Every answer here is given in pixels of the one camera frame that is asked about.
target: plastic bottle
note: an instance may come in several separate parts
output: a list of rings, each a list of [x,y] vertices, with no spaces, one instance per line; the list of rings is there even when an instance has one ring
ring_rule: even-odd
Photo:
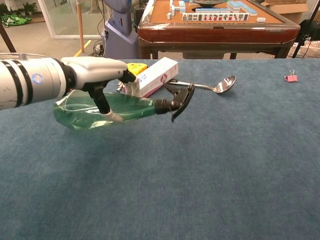
[[[63,99],[57,101],[53,107],[53,114],[57,122],[78,131],[89,130],[98,127],[106,127],[112,124],[124,123],[149,117],[155,114],[166,114],[176,111],[172,117],[173,122],[188,106],[195,86],[188,88],[175,88],[166,85],[165,88],[174,96],[173,100],[139,98],[118,92],[104,92],[112,114],[122,121],[112,121],[102,115],[89,93],[81,90],[73,90]]]
[[[117,92],[104,93],[112,111],[123,121],[136,120],[156,114],[155,101]],[[87,92],[74,90],[54,104],[53,114],[62,125],[75,130],[89,130],[115,124],[107,120]]]

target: spray nozzle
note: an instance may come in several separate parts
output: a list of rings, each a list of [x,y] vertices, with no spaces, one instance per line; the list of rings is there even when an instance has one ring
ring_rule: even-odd
[[[188,106],[196,87],[193,84],[188,86],[188,88],[176,88],[169,84],[164,84],[164,87],[173,94],[173,100],[156,100],[155,112],[157,114],[166,114],[168,112],[176,111],[171,118],[171,121],[174,122]]]

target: spoon handle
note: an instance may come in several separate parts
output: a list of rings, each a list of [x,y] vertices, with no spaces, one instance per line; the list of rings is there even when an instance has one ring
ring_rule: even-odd
[[[172,85],[180,85],[180,86],[190,86],[191,83],[188,83],[188,82],[183,82],[183,81],[178,81],[178,80],[175,80],[175,79],[172,79],[170,81],[167,82],[167,84],[172,84]],[[202,88],[202,89],[208,89],[208,90],[211,90],[211,91],[216,91],[216,89],[212,86],[207,86],[207,85],[202,85],[202,84],[193,84],[195,87],[198,87],[198,88]]]

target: mahjong table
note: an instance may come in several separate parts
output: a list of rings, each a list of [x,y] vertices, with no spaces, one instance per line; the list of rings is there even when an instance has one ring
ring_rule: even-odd
[[[243,7],[234,10],[232,2],[255,14]],[[296,23],[252,0],[223,2],[211,9],[192,1],[149,0],[138,25],[138,42],[143,59],[151,54],[157,59],[158,52],[231,53],[231,59],[237,53],[262,52],[286,58],[299,30]]]

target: binder clip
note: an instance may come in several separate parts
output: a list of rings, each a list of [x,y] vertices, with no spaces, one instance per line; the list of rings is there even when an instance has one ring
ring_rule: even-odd
[[[285,79],[288,83],[298,82],[298,76],[295,75],[295,70],[290,70],[290,75],[284,76],[284,79]]]

